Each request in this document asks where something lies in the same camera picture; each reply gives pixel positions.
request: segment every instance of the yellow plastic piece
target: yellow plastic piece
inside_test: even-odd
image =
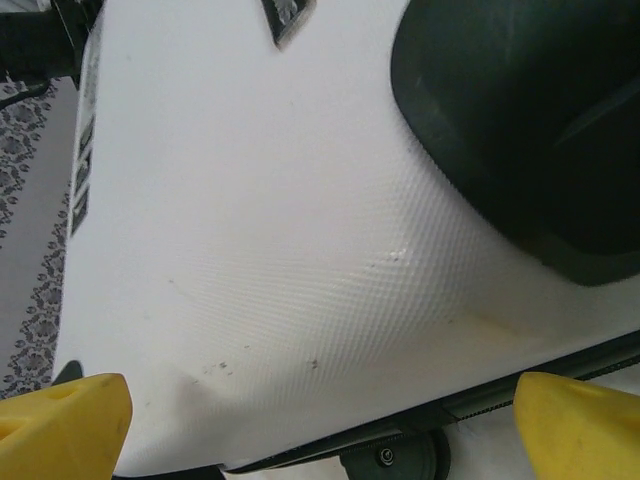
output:
[[[127,384],[116,374],[3,400],[0,479],[111,479],[131,415]]]
[[[514,412],[540,480],[640,479],[640,397],[525,373]]]

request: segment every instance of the floral pattern rug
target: floral pattern rug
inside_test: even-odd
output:
[[[19,88],[0,84],[0,98]],[[0,399],[51,382],[76,105],[57,80],[0,111]]]

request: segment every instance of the black sticker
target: black sticker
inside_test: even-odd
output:
[[[273,41],[280,46],[288,33],[306,14],[312,0],[262,0]]]
[[[89,124],[85,127],[82,136],[80,137],[80,146],[78,147],[78,158],[82,157],[85,148],[89,145],[89,142],[93,140],[93,126],[95,125],[95,117],[91,118]]]
[[[89,178],[89,173],[91,173],[91,150],[87,153],[87,156],[80,162],[78,165],[78,170],[76,171],[76,183],[74,196],[78,194],[82,187],[84,187],[85,181]]]
[[[76,233],[78,227],[84,220],[84,217],[87,216],[87,210],[89,208],[89,188],[84,191],[84,194],[80,197],[80,199],[73,206],[71,219],[71,235]]]

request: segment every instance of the label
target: label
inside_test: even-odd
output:
[[[87,216],[89,208],[89,180],[91,177],[93,137],[96,123],[102,21],[103,15],[100,12],[85,45],[82,60],[78,128],[76,130],[75,158],[71,177],[71,235],[78,230]]]
[[[262,0],[273,41],[281,46],[309,13],[312,0]]]

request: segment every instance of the black trim strip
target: black trim strip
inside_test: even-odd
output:
[[[565,357],[508,375],[460,393],[317,440],[229,473],[249,473],[307,463],[340,455],[362,443],[398,435],[424,433],[511,404],[525,371],[554,373],[589,380],[640,363],[640,330]]]

